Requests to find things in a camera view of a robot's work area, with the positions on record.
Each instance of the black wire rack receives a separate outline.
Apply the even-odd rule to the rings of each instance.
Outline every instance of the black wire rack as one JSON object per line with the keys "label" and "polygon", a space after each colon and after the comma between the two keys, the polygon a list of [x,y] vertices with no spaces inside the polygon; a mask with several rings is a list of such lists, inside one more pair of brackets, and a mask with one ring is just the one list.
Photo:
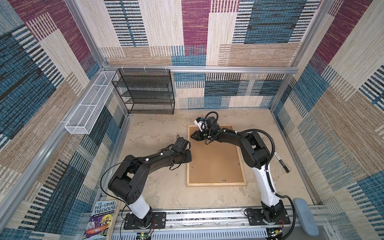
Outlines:
{"label": "black wire rack", "polygon": [[175,96],[166,69],[120,68],[112,81],[128,113],[173,114]]}

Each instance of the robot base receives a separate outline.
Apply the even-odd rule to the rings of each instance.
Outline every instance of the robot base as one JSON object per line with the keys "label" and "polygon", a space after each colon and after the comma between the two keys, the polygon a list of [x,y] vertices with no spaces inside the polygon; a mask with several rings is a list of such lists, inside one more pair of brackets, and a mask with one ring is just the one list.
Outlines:
{"label": "robot base", "polygon": [[[152,219],[156,221],[155,229],[162,229],[166,227],[166,218],[167,214],[166,212],[153,212],[152,213]],[[146,230],[150,230],[153,226],[154,221],[151,221],[149,226],[146,228]],[[136,230],[141,229],[142,226],[136,219],[133,214],[127,214],[126,220],[124,222],[124,230]]]}
{"label": "robot base", "polygon": [[[264,222],[263,216],[261,214],[262,209],[252,209],[247,208],[245,210],[245,214],[248,216],[248,222],[250,226],[259,226],[259,225],[267,225],[267,223]],[[280,218],[284,221],[284,224],[291,224],[291,220],[289,219],[287,211],[284,209],[283,213],[280,214]],[[277,220],[275,225],[281,225],[280,219]]]}

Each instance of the book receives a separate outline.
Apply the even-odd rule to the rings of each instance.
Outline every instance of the book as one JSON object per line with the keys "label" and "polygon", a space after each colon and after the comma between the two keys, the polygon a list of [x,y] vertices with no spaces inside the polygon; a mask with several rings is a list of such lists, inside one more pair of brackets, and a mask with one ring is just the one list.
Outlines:
{"label": "book", "polygon": [[83,239],[106,240],[111,222],[116,219],[114,215],[118,214],[115,212],[116,209],[118,209],[116,200],[96,202]]}

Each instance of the white wire basket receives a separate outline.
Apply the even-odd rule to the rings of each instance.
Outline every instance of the white wire basket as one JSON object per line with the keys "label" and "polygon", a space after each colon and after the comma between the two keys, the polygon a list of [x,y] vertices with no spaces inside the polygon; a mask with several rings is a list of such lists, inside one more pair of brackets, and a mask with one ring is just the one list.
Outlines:
{"label": "white wire basket", "polygon": [[113,78],[118,78],[113,71],[104,71],[99,75],[69,121],[65,124],[65,129],[70,134],[91,133],[101,110],[113,90]]}

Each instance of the orange boat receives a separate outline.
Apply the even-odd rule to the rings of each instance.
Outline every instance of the orange boat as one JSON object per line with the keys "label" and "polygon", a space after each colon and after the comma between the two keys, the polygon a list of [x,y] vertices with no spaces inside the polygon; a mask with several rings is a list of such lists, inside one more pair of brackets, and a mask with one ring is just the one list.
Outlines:
{"label": "orange boat", "polygon": [[85,233],[86,233],[86,234],[94,234],[94,233],[102,232],[102,231],[104,231],[107,227],[108,227],[108,224],[107,224],[107,225],[104,225],[104,226],[101,226],[101,227],[98,227],[98,228],[94,228],[94,229],[86,230]]}

